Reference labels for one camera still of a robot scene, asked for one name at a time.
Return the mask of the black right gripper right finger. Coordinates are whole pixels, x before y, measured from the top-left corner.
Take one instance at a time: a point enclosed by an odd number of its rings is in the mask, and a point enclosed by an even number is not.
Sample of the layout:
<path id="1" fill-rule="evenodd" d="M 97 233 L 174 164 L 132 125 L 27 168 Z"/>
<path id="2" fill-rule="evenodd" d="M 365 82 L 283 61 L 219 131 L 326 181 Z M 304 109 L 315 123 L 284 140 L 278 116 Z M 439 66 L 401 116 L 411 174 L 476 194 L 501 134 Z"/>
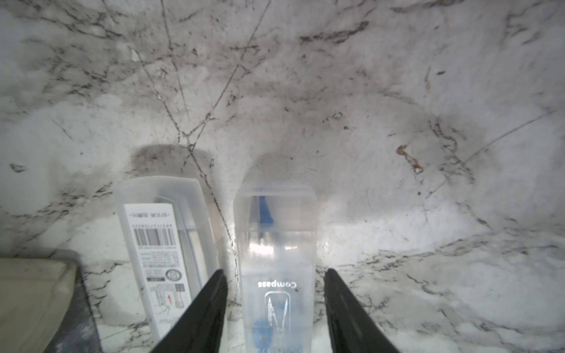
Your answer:
<path id="1" fill-rule="evenodd" d="M 399 352 L 373 322 L 335 269 L 326 271 L 324 281 L 325 307 L 333 352 Z"/>

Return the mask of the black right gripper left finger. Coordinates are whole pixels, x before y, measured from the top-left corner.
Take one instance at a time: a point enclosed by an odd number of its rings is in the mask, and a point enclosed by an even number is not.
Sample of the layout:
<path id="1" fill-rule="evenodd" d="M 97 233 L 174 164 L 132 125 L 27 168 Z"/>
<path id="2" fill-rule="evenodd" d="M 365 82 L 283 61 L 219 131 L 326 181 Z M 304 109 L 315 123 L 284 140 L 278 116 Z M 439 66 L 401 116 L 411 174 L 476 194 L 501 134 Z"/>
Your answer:
<path id="1" fill-rule="evenodd" d="M 218 353 L 225 322 L 227 295 L 227 278 L 225 272 L 219 269 L 213 273 L 185 313 L 152 351 Z"/>

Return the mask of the clear compass case blue compass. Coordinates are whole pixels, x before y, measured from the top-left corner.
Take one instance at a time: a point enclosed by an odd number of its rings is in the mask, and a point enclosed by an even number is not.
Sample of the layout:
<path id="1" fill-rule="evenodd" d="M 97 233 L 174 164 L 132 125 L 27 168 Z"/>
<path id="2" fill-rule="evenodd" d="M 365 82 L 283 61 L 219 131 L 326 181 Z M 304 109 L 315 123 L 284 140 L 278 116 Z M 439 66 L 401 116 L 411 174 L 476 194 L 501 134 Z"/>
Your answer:
<path id="1" fill-rule="evenodd" d="M 310 352 L 319 205 L 296 182 L 247 182 L 234 200 L 248 352 Z"/>

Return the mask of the cream canvas tote bag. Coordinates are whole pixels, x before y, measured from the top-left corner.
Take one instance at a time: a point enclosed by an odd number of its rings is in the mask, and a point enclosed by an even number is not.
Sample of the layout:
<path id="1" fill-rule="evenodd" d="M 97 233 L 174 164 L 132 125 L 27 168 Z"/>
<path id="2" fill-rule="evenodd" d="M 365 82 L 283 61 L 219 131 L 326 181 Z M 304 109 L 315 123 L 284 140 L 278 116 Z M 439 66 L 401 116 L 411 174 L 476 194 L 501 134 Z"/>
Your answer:
<path id="1" fill-rule="evenodd" d="M 102 351 L 74 261 L 1 259 L 1 351 Z"/>

